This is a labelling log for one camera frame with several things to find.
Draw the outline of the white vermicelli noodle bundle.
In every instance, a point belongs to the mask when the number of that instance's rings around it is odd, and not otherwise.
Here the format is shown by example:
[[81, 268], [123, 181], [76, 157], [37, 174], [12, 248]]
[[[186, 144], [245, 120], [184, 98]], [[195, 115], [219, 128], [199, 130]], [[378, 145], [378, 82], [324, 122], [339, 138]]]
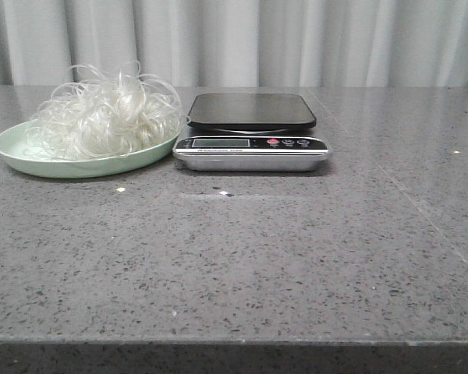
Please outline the white vermicelli noodle bundle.
[[188, 122], [175, 87], [143, 73], [138, 61], [109, 73], [90, 64], [78, 81], [56, 87], [23, 133], [25, 154], [39, 160], [127, 157], [175, 138]]

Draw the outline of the black silver kitchen scale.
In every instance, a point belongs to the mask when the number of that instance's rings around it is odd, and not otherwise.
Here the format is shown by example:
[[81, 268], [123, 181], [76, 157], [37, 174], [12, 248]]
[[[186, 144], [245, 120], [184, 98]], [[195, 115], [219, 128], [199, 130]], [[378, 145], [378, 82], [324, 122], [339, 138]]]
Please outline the black silver kitchen scale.
[[201, 94], [188, 117], [173, 155], [190, 170], [313, 171], [332, 153], [297, 94]]

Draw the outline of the light green plastic plate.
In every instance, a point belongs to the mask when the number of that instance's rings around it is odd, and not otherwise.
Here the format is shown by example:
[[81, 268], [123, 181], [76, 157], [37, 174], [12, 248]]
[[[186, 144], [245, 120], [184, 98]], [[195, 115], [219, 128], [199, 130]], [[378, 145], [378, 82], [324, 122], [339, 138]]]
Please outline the light green plastic plate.
[[41, 160], [27, 154], [23, 139], [27, 123], [20, 123], [0, 133], [0, 154], [11, 168], [27, 175], [45, 178], [93, 178], [116, 175], [153, 164], [172, 152], [177, 139], [153, 146], [146, 150], [130, 153], [124, 157], [106, 157], [85, 161]]

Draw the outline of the white pleated curtain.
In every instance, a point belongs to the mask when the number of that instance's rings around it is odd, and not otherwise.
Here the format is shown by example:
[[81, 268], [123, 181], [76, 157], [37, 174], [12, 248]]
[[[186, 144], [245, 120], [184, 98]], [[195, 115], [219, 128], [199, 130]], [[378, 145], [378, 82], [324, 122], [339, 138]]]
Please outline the white pleated curtain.
[[0, 84], [468, 86], [468, 1], [0, 1]]

